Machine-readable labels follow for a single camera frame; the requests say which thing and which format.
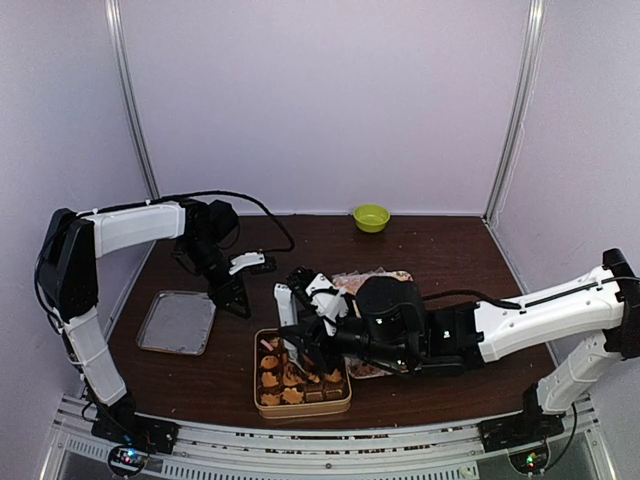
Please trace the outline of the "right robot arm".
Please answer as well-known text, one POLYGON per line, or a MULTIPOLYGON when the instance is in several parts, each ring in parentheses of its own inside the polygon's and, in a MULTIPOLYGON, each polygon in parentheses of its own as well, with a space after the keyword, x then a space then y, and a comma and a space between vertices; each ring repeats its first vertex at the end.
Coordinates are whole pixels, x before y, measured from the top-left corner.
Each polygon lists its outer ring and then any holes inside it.
POLYGON ((457 291, 460 303, 430 310, 409 280, 367 278, 355 291, 306 268, 274 288, 279 332, 290 358, 333 372, 357 359, 395 375, 456 376, 520 350, 581 334, 582 340, 526 394, 513 419, 535 440, 613 365, 639 354, 639 279, 617 249, 564 284, 510 299, 457 291))

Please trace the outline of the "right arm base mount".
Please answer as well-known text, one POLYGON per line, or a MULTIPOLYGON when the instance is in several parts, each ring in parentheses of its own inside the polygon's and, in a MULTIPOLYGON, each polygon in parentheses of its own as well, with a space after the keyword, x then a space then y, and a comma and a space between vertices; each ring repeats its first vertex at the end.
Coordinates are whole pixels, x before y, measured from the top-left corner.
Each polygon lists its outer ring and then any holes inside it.
POLYGON ((519 474, 532 477, 545 473, 552 464, 548 440, 564 433, 561 417, 533 419, 523 412, 478 424, 486 453, 506 450, 511 467, 519 474))

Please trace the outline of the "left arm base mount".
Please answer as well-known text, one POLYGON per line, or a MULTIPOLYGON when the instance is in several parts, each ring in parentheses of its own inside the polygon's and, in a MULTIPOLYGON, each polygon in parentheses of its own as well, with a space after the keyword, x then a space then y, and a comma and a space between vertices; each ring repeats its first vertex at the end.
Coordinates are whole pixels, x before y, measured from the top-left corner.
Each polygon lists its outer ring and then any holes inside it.
POLYGON ((94 437, 113 443, 107 454, 107 466, 117 476, 130 478, 141 473, 156 454, 172 454, 179 426, 170 421, 135 416, 133 430, 105 419, 93 423, 94 437))

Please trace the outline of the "pink round cookie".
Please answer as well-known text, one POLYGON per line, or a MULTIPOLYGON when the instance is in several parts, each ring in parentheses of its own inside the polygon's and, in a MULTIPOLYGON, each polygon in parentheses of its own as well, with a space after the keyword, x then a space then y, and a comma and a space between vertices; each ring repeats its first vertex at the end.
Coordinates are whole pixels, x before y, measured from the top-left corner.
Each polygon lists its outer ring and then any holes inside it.
POLYGON ((269 351, 269 352, 272 352, 272 351, 274 350, 274 347, 273 347, 273 346, 272 346, 268 341, 266 341, 266 340, 264 340, 264 339, 262 339, 262 340, 259 342, 259 345, 260 345, 262 348, 264 348, 264 349, 266 349, 267 351, 269 351))

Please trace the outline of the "steel kitchen tongs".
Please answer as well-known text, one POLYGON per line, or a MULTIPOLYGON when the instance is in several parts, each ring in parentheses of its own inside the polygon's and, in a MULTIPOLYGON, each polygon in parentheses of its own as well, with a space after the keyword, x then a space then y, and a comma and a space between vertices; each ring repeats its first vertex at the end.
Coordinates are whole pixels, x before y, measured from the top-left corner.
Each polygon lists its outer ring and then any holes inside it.
POLYGON ((300 285, 293 287, 276 283, 273 289, 279 317, 279 335, 284 340, 289 360, 300 370, 309 372, 308 325, 302 320, 303 312, 310 307, 310 297, 300 285))

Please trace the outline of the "silver tin lid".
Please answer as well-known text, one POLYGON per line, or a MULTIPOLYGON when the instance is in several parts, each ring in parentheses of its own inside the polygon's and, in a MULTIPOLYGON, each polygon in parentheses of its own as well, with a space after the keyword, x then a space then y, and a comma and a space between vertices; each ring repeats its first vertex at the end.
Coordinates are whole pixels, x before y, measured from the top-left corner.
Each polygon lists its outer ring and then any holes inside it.
POLYGON ((216 314, 206 293, 160 291, 139 329, 141 350, 200 356, 204 353, 216 314))

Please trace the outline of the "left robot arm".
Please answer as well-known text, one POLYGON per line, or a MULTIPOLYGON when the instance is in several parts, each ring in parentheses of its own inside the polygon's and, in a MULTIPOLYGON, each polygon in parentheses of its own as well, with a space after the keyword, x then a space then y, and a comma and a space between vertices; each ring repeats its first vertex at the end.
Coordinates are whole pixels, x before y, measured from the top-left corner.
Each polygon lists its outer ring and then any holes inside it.
POLYGON ((129 393, 99 322, 98 260, 129 247, 173 239, 197 274, 207 280, 216 307, 244 305, 241 273, 264 263, 265 256, 258 252, 234 258, 224 255, 218 243, 236 222, 230 204, 189 198, 86 212, 60 208, 53 213, 37 260, 35 283, 59 321, 74 364, 97 403, 112 407, 103 422, 121 443, 137 442, 144 424, 138 415, 118 405, 129 393))

